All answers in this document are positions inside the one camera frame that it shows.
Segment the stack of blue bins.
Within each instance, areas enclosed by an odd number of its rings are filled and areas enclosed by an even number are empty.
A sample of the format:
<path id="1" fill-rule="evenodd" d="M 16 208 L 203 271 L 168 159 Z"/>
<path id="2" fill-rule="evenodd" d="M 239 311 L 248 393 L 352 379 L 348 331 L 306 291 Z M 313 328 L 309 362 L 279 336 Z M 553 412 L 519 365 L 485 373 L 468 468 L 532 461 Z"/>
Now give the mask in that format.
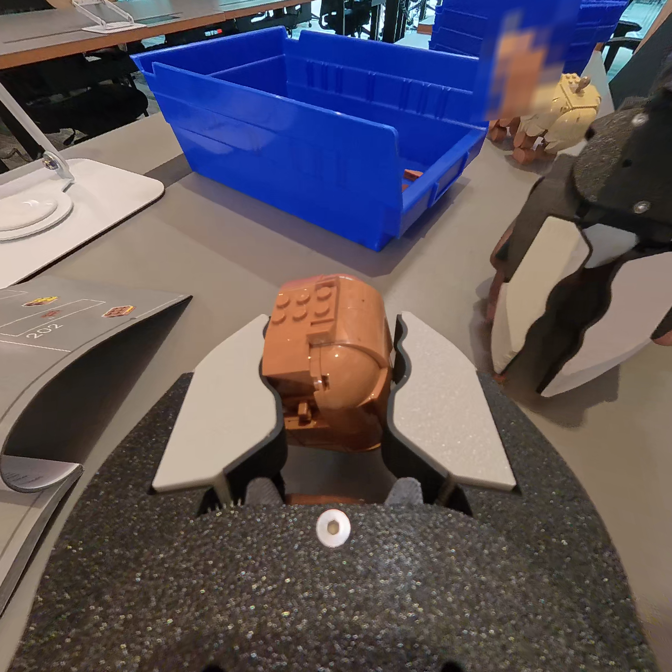
<path id="1" fill-rule="evenodd" d="M 483 38 L 493 38 L 495 20 L 519 10 L 521 29 L 560 24 L 553 44 L 564 46 L 564 72 L 584 70 L 599 43 L 615 32 L 628 1 L 442 1 L 435 10 L 430 49 L 480 56 Z"/>

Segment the brown lego head model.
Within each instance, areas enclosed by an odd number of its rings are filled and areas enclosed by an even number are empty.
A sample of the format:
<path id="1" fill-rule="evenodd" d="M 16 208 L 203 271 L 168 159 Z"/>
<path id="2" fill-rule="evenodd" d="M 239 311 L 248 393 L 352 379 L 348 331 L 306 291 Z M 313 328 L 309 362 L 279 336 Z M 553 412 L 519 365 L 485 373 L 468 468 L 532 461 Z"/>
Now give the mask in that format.
<path id="1" fill-rule="evenodd" d="M 280 395 L 290 441 L 341 452 L 378 449 L 391 353 L 374 287 L 347 274 L 286 282 L 265 332 L 262 374 Z"/>

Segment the lego instruction booklet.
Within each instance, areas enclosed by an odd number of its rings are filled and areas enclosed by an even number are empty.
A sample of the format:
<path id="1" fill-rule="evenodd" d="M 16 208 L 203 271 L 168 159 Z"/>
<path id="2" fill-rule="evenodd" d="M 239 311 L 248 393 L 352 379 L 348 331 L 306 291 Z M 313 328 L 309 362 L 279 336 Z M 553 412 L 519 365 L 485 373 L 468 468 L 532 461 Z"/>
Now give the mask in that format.
<path id="1" fill-rule="evenodd" d="M 83 473 L 116 363 L 100 348 L 189 294 L 42 276 L 1 289 L 1 613 Z"/>

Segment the blue plastic parts bin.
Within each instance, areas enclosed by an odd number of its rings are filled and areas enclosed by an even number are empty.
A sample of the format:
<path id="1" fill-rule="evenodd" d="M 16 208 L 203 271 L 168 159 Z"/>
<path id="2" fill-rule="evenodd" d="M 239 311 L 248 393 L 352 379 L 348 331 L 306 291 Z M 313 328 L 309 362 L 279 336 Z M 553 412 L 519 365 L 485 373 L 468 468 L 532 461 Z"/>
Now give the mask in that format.
<path id="1" fill-rule="evenodd" d="M 194 172 L 375 251 L 483 144 L 483 127 L 319 89 L 277 96 L 158 63 L 150 84 Z M 423 175 L 404 184 L 405 169 Z"/>

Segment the clear acrylic stand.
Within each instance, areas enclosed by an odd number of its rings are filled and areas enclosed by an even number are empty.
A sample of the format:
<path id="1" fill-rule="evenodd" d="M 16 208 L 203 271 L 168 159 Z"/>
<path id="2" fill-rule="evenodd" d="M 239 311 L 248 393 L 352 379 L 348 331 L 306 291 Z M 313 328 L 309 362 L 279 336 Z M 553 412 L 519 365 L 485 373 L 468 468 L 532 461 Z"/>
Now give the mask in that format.
<path id="1" fill-rule="evenodd" d="M 147 27 L 111 1 L 72 1 L 71 4 L 88 21 L 81 28 L 84 32 L 105 35 Z"/>

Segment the tan lego creature model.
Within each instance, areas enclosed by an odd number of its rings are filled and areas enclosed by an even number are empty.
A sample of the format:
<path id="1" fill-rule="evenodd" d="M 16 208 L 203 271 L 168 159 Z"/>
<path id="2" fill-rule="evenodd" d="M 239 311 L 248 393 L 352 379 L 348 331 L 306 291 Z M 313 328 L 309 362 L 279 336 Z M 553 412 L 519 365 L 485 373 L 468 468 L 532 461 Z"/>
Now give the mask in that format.
<path id="1" fill-rule="evenodd" d="M 526 165 L 537 159 L 552 160 L 558 152 L 582 141 L 597 117 L 601 96 L 591 77 L 576 73 L 561 75 L 545 111 L 500 119 L 490 123 L 488 138 L 513 139 L 513 159 Z"/>

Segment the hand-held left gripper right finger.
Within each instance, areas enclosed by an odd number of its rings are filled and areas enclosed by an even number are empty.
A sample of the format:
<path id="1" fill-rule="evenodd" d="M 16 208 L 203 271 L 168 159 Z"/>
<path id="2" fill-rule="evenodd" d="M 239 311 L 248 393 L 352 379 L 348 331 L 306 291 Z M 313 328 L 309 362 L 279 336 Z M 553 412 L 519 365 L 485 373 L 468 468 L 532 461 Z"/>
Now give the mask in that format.
<path id="1" fill-rule="evenodd" d="M 394 348 L 386 467 L 415 479 L 424 501 L 450 501 L 459 486 L 513 491 L 516 478 L 473 363 L 408 311 L 397 316 Z"/>

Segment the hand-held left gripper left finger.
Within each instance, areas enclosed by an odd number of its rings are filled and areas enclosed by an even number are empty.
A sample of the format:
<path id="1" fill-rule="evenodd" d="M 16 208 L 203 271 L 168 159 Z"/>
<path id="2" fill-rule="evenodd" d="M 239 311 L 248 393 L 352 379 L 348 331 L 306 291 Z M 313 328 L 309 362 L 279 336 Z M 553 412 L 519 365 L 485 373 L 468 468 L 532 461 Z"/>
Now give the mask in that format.
<path id="1" fill-rule="evenodd" d="M 223 505 L 282 504 L 288 457 L 281 398 L 261 373 L 267 315 L 259 315 L 197 366 L 153 479 L 156 492 L 213 488 Z"/>

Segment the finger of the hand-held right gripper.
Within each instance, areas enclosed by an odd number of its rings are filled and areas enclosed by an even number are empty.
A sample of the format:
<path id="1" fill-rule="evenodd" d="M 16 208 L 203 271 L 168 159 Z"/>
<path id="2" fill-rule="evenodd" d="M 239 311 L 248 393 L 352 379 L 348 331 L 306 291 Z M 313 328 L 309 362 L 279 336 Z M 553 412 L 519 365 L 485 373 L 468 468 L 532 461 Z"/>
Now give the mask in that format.
<path id="1" fill-rule="evenodd" d="M 550 293 L 579 271 L 591 249 L 575 223 L 549 216 L 511 279 L 500 289 L 491 332 L 494 371 L 501 374 L 522 350 L 527 332 L 546 310 Z"/>
<path id="2" fill-rule="evenodd" d="M 632 357 L 651 340 L 671 308 L 671 252 L 623 261 L 609 285 L 604 314 L 541 391 L 553 397 L 581 386 Z"/>

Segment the long brown desk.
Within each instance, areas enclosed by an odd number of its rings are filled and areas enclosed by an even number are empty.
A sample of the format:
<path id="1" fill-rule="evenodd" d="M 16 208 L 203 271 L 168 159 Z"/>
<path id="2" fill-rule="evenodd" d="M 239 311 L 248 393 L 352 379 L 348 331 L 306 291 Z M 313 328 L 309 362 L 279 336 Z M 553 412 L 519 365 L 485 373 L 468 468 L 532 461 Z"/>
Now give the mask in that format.
<path id="1" fill-rule="evenodd" d="M 121 1 L 134 24 L 113 31 L 89 29 L 95 22 L 72 4 L 51 4 L 55 8 L 1 16 L 1 69 L 203 28 L 301 1 Z"/>

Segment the black office chair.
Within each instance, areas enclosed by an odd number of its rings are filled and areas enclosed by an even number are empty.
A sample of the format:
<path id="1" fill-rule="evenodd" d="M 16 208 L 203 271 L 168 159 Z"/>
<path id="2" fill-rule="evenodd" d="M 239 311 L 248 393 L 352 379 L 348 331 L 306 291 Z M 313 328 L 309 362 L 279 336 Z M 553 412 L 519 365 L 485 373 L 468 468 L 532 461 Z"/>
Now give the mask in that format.
<path id="1" fill-rule="evenodd" d="M 60 101 L 28 106 L 28 114 L 44 133 L 71 129 L 96 137 L 147 116 L 148 99 L 122 83 L 100 83 Z"/>

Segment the person's right hand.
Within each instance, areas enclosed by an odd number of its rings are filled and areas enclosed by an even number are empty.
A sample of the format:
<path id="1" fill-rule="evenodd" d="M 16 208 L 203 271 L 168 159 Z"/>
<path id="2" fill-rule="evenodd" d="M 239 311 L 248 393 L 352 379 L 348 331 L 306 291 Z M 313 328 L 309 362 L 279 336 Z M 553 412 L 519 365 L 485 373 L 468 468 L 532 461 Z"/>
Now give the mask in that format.
<path id="1" fill-rule="evenodd" d="M 505 262 L 508 257 L 508 238 L 512 229 L 505 231 L 492 251 L 490 262 L 495 269 L 495 276 L 489 290 L 486 320 L 492 322 L 495 316 L 501 286 L 505 282 Z M 662 346 L 671 346 L 671 309 L 663 318 L 656 330 L 651 334 L 651 341 Z"/>

